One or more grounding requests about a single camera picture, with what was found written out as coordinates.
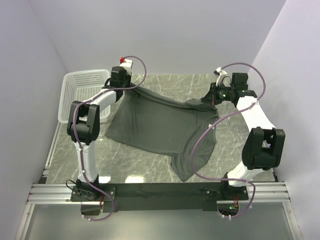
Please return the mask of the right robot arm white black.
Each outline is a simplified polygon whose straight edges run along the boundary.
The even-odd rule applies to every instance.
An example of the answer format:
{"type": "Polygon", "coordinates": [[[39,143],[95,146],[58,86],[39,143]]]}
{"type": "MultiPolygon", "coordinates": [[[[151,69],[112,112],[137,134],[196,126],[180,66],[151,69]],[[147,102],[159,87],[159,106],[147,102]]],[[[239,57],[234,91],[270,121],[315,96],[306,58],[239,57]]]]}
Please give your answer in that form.
{"type": "Polygon", "coordinates": [[[223,101],[231,102],[240,111],[249,130],[241,162],[225,174],[219,187],[221,197],[230,200],[256,175],[279,166],[286,134],[265,115],[257,94],[248,89],[246,73],[233,73],[231,76],[224,70],[214,73],[217,80],[201,100],[210,100],[214,106],[223,101]]]}

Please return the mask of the black base crossbar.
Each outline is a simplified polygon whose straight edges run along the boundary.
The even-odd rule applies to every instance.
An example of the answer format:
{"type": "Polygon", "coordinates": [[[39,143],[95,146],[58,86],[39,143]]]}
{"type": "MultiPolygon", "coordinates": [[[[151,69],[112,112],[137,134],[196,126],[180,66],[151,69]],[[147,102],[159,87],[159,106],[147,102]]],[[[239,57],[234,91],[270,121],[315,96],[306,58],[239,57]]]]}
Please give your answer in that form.
{"type": "Polygon", "coordinates": [[[187,183],[100,183],[107,193],[77,183],[71,191],[71,202],[95,204],[103,212],[203,210],[216,211],[219,201],[248,200],[246,187],[232,187],[220,182],[187,183]]]}

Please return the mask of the white perforated plastic basket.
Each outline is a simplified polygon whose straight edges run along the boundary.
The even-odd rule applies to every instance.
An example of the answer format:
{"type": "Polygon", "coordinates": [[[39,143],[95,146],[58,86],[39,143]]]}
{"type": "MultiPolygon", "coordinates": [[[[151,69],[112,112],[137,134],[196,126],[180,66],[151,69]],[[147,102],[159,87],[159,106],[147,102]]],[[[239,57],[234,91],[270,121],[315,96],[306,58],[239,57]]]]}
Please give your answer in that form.
{"type": "Polygon", "coordinates": [[[110,77],[107,69],[69,72],[63,77],[57,119],[61,124],[69,120],[74,101],[85,101],[98,94],[110,77]]]}

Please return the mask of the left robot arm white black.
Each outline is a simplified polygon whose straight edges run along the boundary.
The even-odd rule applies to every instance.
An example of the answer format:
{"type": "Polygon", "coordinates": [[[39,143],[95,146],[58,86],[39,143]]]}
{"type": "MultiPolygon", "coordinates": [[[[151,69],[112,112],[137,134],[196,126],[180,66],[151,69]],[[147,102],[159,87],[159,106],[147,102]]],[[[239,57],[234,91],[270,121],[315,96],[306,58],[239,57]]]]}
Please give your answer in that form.
{"type": "Polygon", "coordinates": [[[94,201],[102,195],[95,163],[95,141],[100,133],[100,113],[116,103],[131,86],[132,64],[121,63],[111,69],[102,89],[89,99],[74,101],[70,107],[67,134],[74,142],[78,160],[78,177],[74,194],[94,201]]]}

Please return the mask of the dark grey t shirt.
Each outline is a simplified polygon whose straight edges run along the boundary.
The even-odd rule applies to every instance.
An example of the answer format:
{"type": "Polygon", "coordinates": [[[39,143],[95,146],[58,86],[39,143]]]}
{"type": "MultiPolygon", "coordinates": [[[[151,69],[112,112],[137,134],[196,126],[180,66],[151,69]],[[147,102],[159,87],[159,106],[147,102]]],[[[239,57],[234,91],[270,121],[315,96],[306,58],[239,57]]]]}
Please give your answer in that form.
{"type": "Polygon", "coordinates": [[[200,99],[178,102],[149,89],[125,93],[105,136],[147,152],[171,157],[170,166],[185,182],[205,166],[216,145],[216,133],[201,135],[219,119],[217,108],[200,99]]]}

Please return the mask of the aluminium frame rail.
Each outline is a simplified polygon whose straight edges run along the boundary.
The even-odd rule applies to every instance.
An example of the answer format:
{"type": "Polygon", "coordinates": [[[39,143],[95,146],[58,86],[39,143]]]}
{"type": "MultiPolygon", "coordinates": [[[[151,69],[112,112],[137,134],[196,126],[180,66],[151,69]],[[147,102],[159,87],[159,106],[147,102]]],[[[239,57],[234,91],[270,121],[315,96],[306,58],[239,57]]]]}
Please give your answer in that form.
{"type": "MultiPolygon", "coordinates": [[[[56,126],[47,159],[44,165],[43,173],[40,178],[41,181],[43,181],[50,172],[54,151],[57,146],[57,136],[59,131],[61,130],[61,126],[61,123],[58,123],[56,126]]],[[[67,187],[63,184],[33,184],[26,201],[26,205],[18,226],[17,233],[15,235],[15,239],[24,240],[26,238],[36,205],[69,204],[70,199],[68,198],[68,196],[70,196],[70,194],[71,190],[67,189],[67,187]]]]}

